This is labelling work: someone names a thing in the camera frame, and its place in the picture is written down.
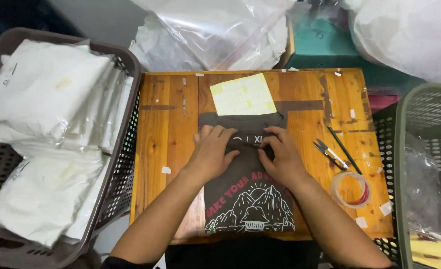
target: pink object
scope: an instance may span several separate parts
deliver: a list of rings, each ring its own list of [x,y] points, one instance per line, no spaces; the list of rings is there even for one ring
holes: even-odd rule
[[[370,108],[372,109],[372,113],[375,113],[379,110],[384,109],[385,107],[396,103],[400,100],[399,95],[376,95],[369,94],[368,100],[370,101]]]

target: person's left hand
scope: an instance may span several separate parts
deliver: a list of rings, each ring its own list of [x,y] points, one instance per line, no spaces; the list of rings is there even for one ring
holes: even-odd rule
[[[224,155],[227,142],[236,132],[236,129],[226,129],[219,125],[204,125],[200,133],[194,135],[196,148],[184,169],[195,174],[203,184],[220,176],[234,157],[240,154],[238,150],[233,150]]]

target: forearm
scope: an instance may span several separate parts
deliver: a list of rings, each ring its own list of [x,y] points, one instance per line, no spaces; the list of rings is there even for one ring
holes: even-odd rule
[[[161,258],[202,180],[182,170],[122,235],[110,256],[141,264]]]
[[[313,237],[332,259],[353,267],[390,266],[388,258],[312,176],[299,178],[291,191]]]

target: brown plastic basket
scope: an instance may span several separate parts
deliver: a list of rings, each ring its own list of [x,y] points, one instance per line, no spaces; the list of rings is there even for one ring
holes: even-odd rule
[[[0,35],[0,56],[12,54],[25,39],[55,44],[73,44],[85,40],[27,28],[13,28]],[[91,238],[130,209],[141,66],[136,57],[124,47],[96,41],[91,41],[90,45],[93,51],[116,55],[117,64],[134,77],[134,81],[103,186],[84,236],[77,244],[58,241],[52,249],[48,249],[0,228],[0,266],[20,269],[57,269],[68,266],[87,252]],[[21,160],[8,144],[0,144],[0,188]]]

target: teal box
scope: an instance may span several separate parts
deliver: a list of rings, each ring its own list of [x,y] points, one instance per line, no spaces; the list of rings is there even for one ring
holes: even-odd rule
[[[288,28],[286,52],[275,67],[277,69],[361,68],[368,92],[378,94],[403,95],[425,82],[363,59],[350,34],[325,20],[315,20],[309,27],[293,27],[290,24]]]

